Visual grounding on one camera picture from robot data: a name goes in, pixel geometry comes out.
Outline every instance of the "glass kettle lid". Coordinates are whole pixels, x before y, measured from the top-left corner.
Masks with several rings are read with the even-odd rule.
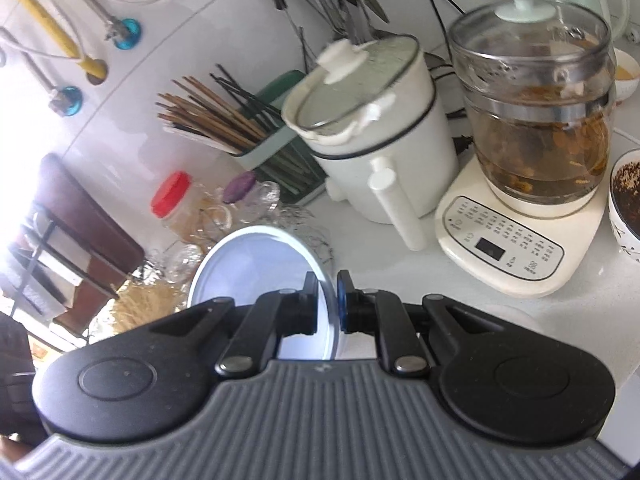
[[[391,36],[360,46],[337,41],[318,57],[318,70],[325,70],[326,76],[300,105],[296,123],[311,130],[348,116],[395,83],[419,53],[413,36]]]
[[[576,62],[607,50],[609,25],[591,10],[562,0],[513,0],[492,4],[456,20],[452,47],[504,62]]]

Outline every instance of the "red bottle cap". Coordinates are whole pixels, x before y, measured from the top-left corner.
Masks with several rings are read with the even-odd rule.
[[[191,187],[191,175],[185,171],[174,171],[160,185],[151,199],[151,211],[158,218],[164,218],[180,203]]]

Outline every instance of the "control panel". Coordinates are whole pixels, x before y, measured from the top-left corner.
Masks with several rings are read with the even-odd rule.
[[[530,282],[551,276],[564,249],[522,224],[465,196],[442,216],[447,233],[480,260]]]

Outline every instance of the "yellow pipe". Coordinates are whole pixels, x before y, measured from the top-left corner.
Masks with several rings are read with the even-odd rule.
[[[47,31],[47,34],[55,41],[62,51],[69,57],[79,57],[80,50],[76,42],[58,25],[58,22],[47,12],[38,0],[18,0],[31,16]],[[88,56],[78,61],[78,66],[87,74],[99,80],[107,77],[107,70],[103,63]]]

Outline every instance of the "kettle lid knob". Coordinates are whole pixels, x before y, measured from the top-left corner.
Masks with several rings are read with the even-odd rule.
[[[366,50],[351,44],[347,39],[338,40],[322,51],[316,59],[319,66],[327,70],[324,78],[327,85],[331,85],[346,78],[362,65],[369,57]]]
[[[537,23],[554,17],[556,8],[548,3],[536,3],[534,0],[513,0],[495,9],[495,15],[505,22]]]

